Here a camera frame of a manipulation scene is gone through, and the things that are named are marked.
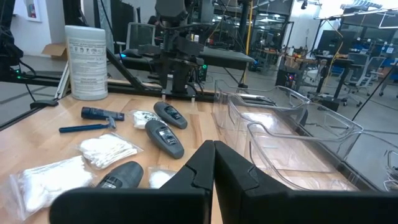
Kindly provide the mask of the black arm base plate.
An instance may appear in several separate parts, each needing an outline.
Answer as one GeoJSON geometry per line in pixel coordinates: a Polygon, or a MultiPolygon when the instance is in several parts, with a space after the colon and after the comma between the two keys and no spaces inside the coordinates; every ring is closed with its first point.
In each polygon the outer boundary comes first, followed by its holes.
{"type": "Polygon", "coordinates": [[[180,96],[180,97],[195,97],[198,93],[196,90],[193,90],[192,88],[187,88],[184,92],[177,92],[173,91],[172,89],[163,89],[161,91],[162,95],[167,95],[167,96],[180,96]]]}

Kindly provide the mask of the black monitor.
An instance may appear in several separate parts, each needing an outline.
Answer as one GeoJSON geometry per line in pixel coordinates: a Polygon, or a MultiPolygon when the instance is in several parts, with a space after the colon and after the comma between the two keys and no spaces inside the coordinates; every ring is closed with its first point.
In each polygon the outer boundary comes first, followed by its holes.
{"type": "Polygon", "coordinates": [[[334,55],[342,40],[342,36],[340,36],[336,31],[324,30],[318,43],[318,53],[323,54],[324,52],[328,52],[329,55],[334,55]]]}

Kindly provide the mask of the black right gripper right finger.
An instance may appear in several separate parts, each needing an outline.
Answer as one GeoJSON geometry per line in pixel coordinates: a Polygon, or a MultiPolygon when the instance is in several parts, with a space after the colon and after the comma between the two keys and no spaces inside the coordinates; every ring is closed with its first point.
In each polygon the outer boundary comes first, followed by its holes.
{"type": "Polygon", "coordinates": [[[398,194],[292,190],[215,141],[224,224],[398,224],[398,194]]]}

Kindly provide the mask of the blue disposable razor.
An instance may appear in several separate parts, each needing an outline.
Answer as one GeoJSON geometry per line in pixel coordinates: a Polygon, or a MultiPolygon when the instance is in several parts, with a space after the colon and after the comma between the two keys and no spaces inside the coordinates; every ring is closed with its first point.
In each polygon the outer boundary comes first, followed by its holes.
{"type": "Polygon", "coordinates": [[[116,129],[116,122],[114,118],[108,117],[107,119],[108,124],[91,124],[91,125],[84,125],[84,126],[70,126],[70,127],[63,127],[59,128],[58,131],[60,133],[73,133],[79,131],[91,131],[97,129],[116,129]]]}

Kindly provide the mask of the grey deodorant stick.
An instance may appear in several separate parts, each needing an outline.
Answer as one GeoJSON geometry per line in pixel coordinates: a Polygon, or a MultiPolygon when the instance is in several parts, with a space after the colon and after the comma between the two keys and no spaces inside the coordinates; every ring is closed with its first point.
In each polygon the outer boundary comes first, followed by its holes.
{"type": "Polygon", "coordinates": [[[145,124],[145,131],[150,140],[162,151],[174,159],[181,159],[184,148],[174,132],[163,122],[150,120],[145,124]]]}
{"type": "Polygon", "coordinates": [[[187,120],[178,112],[172,105],[158,101],[154,105],[155,113],[167,123],[178,127],[179,129],[185,129],[188,125],[187,120]]]}

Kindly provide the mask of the small cotton balls bag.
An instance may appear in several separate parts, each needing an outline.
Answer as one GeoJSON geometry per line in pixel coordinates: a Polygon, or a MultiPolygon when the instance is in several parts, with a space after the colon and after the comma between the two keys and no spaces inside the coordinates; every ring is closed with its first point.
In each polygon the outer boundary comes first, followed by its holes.
{"type": "Polygon", "coordinates": [[[149,187],[159,189],[169,181],[177,172],[173,170],[161,169],[160,167],[149,167],[149,187]]]}

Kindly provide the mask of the person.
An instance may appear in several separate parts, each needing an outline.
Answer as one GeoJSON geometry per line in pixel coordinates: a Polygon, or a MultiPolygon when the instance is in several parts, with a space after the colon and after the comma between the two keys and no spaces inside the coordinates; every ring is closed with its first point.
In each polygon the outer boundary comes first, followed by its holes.
{"type": "Polygon", "coordinates": [[[162,28],[160,26],[160,21],[156,16],[150,16],[148,24],[155,26],[155,36],[159,37],[162,35],[162,28]]]}

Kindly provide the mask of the black deodorant stick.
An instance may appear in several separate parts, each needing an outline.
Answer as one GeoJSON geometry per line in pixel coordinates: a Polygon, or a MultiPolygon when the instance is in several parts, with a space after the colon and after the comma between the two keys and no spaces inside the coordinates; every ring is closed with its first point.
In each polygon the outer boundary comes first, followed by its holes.
{"type": "Polygon", "coordinates": [[[115,167],[97,185],[102,189],[132,189],[139,186],[144,170],[140,164],[129,161],[115,167]]]}

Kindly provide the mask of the black frame bracket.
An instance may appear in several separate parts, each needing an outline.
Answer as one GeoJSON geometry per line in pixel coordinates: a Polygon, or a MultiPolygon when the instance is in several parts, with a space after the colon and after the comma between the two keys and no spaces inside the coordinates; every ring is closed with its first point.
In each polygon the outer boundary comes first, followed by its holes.
{"type": "Polygon", "coordinates": [[[36,100],[30,104],[30,109],[58,106],[57,100],[36,100]]]}

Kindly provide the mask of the silver aluminium bar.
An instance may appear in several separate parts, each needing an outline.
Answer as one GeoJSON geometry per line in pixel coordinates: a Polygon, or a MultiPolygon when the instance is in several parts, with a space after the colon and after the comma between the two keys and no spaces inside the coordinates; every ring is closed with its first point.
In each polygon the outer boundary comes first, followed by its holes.
{"type": "Polygon", "coordinates": [[[67,61],[55,93],[55,99],[60,100],[61,98],[63,98],[67,94],[67,91],[70,88],[69,86],[70,86],[70,66],[69,66],[69,61],[67,61]]]}

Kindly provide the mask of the cotton balls bag with writing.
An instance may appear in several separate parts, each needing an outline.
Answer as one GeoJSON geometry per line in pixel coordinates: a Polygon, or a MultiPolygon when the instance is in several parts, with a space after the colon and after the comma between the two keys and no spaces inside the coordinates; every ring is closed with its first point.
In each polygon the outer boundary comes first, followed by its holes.
{"type": "Polygon", "coordinates": [[[128,112],[128,117],[133,123],[133,127],[137,129],[144,129],[148,121],[156,120],[165,123],[159,116],[150,111],[131,110],[128,112]]]}

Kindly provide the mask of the framed wall picture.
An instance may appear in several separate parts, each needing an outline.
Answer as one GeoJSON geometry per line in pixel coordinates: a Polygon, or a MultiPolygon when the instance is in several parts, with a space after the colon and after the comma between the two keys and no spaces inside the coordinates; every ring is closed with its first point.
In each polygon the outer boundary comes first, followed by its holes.
{"type": "Polygon", "coordinates": [[[42,22],[39,0],[23,0],[23,3],[27,14],[26,19],[32,22],[42,22]]]}

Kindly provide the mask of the black computer tower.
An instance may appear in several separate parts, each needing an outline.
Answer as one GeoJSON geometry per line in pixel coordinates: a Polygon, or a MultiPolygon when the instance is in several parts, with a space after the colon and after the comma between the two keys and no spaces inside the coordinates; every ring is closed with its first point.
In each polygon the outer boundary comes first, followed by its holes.
{"type": "Polygon", "coordinates": [[[298,91],[302,82],[302,72],[298,69],[285,67],[277,71],[275,86],[284,86],[298,91]]]}

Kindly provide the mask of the cardboard box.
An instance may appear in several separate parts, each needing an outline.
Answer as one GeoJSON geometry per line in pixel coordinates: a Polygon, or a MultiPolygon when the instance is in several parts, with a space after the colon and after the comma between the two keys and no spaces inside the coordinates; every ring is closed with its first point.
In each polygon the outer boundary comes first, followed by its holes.
{"type": "Polygon", "coordinates": [[[48,44],[42,50],[42,54],[53,60],[67,60],[67,47],[65,43],[48,44]]]}

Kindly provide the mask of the dark blue tube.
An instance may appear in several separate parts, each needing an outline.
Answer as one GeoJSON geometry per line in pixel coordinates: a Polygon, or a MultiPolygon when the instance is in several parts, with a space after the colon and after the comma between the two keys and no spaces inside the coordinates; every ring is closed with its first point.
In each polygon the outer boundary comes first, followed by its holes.
{"type": "Polygon", "coordinates": [[[99,108],[92,108],[92,107],[82,107],[81,117],[83,119],[93,119],[93,120],[106,120],[109,117],[112,117],[115,121],[125,120],[124,113],[102,110],[99,108]]]}

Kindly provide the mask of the computer mouse with blue light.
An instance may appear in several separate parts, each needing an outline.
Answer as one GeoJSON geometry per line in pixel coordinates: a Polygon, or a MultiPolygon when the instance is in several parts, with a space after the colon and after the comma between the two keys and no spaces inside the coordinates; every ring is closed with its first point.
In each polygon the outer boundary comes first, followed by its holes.
{"type": "Polygon", "coordinates": [[[142,58],[142,55],[139,53],[137,49],[126,49],[121,52],[122,57],[129,58],[142,58]]]}

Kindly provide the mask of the yellow vertical pole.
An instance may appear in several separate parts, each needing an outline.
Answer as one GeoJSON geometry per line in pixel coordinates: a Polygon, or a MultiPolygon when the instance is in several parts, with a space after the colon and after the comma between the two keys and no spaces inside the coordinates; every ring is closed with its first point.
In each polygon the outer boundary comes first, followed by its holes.
{"type": "MultiPolygon", "coordinates": [[[[249,5],[249,22],[248,22],[248,32],[247,32],[247,38],[246,38],[246,56],[249,56],[249,42],[250,42],[250,38],[251,38],[251,28],[252,28],[252,12],[253,12],[253,0],[251,0],[250,5],[249,5]]],[[[247,73],[247,68],[248,68],[248,64],[246,65],[246,69],[243,73],[243,85],[245,86],[245,82],[246,82],[246,73],[247,73]]]]}

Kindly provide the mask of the cluttered wooden worktable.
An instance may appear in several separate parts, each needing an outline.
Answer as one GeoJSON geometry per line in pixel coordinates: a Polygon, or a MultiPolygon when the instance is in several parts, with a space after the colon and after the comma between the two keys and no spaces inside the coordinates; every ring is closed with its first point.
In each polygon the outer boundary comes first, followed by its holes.
{"type": "Polygon", "coordinates": [[[291,56],[276,49],[255,48],[254,55],[263,74],[277,72],[279,68],[288,68],[303,72],[308,66],[317,64],[317,60],[315,59],[291,56]]]}

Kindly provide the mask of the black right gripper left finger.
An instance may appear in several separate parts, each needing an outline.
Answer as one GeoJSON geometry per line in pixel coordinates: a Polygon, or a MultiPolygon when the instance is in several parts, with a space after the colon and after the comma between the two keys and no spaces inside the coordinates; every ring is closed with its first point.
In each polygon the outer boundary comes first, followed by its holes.
{"type": "Polygon", "coordinates": [[[50,224],[210,224],[215,143],[206,140],[159,189],[69,190],[50,207],[50,224]]]}

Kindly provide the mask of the black desktop device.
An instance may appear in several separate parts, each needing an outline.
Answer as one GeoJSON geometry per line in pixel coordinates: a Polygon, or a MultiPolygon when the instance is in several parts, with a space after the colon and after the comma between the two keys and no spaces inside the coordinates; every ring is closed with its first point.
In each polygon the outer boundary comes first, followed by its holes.
{"type": "Polygon", "coordinates": [[[160,46],[152,44],[140,45],[137,50],[139,54],[151,57],[160,56],[164,52],[160,46]]]}

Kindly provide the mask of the black standing desk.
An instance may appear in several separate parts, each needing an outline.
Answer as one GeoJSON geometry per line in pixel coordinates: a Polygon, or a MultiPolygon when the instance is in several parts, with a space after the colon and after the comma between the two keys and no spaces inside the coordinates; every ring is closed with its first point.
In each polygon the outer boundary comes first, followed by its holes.
{"type": "Polygon", "coordinates": [[[319,62],[321,62],[322,60],[325,60],[326,62],[321,69],[320,81],[318,83],[316,92],[313,94],[312,101],[314,103],[319,103],[327,107],[328,109],[331,109],[332,111],[337,112],[339,105],[342,103],[342,100],[339,98],[339,94],[345,82],[345,79],[348,76],[350,68],[354,65],[354,60],[347,58],[333,59],[332,57],[327,57],[324,55],[316,55],[315,58],[319,60],[319,62]],[[331,72],[331,68],[335,62],[337,63],[337,66],[343,67],[344,71],[340,77],[334,95],[323,96],[323,93],[321,93],[322,87],[327,82],[326,78],[329,77],[329,73],[331,72]]]}

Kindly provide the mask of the clear plastic bin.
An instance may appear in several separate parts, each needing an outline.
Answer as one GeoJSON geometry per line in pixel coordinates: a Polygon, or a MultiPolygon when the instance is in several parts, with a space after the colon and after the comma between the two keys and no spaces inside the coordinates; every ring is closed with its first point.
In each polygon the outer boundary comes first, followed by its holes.
{"type": "Polygon", "coordinates": [[[271,109],[292,110],[309,103],[310,100],[300,93],[284,86],[274,86],[266,90],[229,86],[223,80],[215,81],[213,114],[220,128],[226,127],[228,96],[235,95],[240,105],[248,103],[271,109]]]}
{"type": "Polygon", "coordinates": [[[350,152],[363,128],[316,103],[292,110],[239,104],[229,96],[226,139],[238,151],[264,156],[285,170],[329,172],[350,152]]]}
{"type": "Polygon", "coordinates": [[[259,122],[247,129],[246,158],[291,189],[398,193],[398,146],[380,137],[276,134],[259,122]]]}

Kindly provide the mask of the cotton swabs clear bag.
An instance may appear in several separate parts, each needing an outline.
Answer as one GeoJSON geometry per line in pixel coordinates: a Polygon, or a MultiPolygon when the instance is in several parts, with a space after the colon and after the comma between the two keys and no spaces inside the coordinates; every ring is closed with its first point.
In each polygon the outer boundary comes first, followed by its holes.
{"type": "Polygon", "coordinates": [[[144,150],[116,133],[82,141],[76,147],[94,169],[105,169],[144,150]]]}
{"type": "Polygon", "coordinates": [[[33,167],[9,175],[0,185],[0,202],[12,219],[23,222],[62,193],[90,186],[95,177],[83,156],[33,167]]]}

